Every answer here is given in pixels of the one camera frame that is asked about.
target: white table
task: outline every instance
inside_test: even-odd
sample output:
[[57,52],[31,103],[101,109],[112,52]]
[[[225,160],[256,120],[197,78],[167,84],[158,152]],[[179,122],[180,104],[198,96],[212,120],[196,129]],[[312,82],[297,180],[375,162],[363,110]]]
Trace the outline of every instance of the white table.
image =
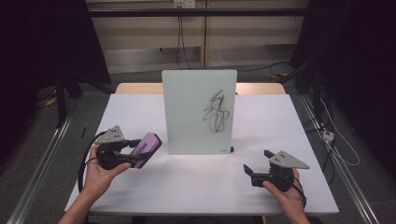
[[[285,150],[310,165],[299,170],[308,214],[333,214],[337,205],[320,170],[288,95],[237,95],[233,122],[234,153],[229,155],[169,155],[163,96],[113,94],[98,132],[119,124],[128,139],[147,132],[163,145],[141,170],[130,169],[113,181],[92,207],[96,215],[215,216],[281,213],[266,189],[251,187],[243,164],[268,173],[265,149]],[[74,188],[66,210],[78,196]]]

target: small standing whiteboard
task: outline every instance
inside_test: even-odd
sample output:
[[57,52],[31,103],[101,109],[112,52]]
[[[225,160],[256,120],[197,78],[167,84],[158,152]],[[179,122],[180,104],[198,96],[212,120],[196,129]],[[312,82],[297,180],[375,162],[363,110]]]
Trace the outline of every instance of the small standing whiteboard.
[[169,153],[230,153],[236,70],[164,70]]

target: white cable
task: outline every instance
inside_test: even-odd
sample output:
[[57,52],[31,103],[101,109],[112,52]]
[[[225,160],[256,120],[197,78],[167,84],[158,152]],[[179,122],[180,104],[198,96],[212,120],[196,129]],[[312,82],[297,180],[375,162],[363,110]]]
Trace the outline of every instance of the white cable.
[[320,101],[323,103],[324,108],[326,109],[326,112],[327,112],[327,114],[329,115],[330,122],[332,123],[332,126],[334,127],[335,131],[336,131],[338,134],[340,134],[340,136],[343,138],[343,140],[344,140],[344,141],[349,145],[349,147],[352,149],[353,153],[355,153],[356,158],[358,159],[358,162],[356,162],[356,163],[351,163],[351,162],[345,161],[345,160],[341,157],[341,155],[339,154],[339,152],[334,151],[334,149],[332,149],[332,148],[330,147],[330,144],[327,142],[327,140],[325,140],[325,141],[327,142],[327,144],[329,144],[330,150],[331,150],[331,151],[334,153],[334,155],[335,155],[336,157],[338,157],[343,163],[348,164],[348,165],[351,165],[351,166],[357,166],[357,165],[359,165],[359,164],[361,163],[361,159],[359,158],[358,153],[355,151],[355,149],[353,148],[353,146],[350,145],[350,144],[348,143],[348,141],[345,139],[345,137],[344,137],[344,136],[338,131],[338,129],[335,127],[334,122],[332,122],[332,116],[330,115],[330,112],[329,112],[329,110],[327,109],[326,104],[323,102],[323,100],[322,100],[321,98],[320,98]]

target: forearm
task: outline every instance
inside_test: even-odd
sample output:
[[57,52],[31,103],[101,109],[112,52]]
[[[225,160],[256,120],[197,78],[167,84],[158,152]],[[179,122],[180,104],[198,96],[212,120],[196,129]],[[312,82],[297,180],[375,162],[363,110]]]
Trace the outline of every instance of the forearm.
[[83,223],[85,216],[88,215],[88,212],[95,201],[96,199],[89,193],[82,191],[59,221],[59,224]]

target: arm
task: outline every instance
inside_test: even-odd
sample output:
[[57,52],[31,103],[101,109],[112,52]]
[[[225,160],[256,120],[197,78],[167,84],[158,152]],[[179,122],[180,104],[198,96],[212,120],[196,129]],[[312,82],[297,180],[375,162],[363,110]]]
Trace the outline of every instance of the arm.
[[[95,158],[98,147],[93,146],[91,148],[90,159]],[[130,167],[131,164],[124,163],[108,171],[103,169],[97,160],[88,162],[84,189],[77,196],[59,223],[82,223],[93,203],[110,187],[114,177],[128,170]]]
[[[294,177],[299,179],[297,170],[293,169],[293,172]],[[288,191],[282,192],[268,181],[264,181],[262,185],[276,197],[283,213],[292,224],[309,223],[304,211],[303,198],[296,189],[290,188]],[[294,185],[301,188],[297,180],[294,180]]]

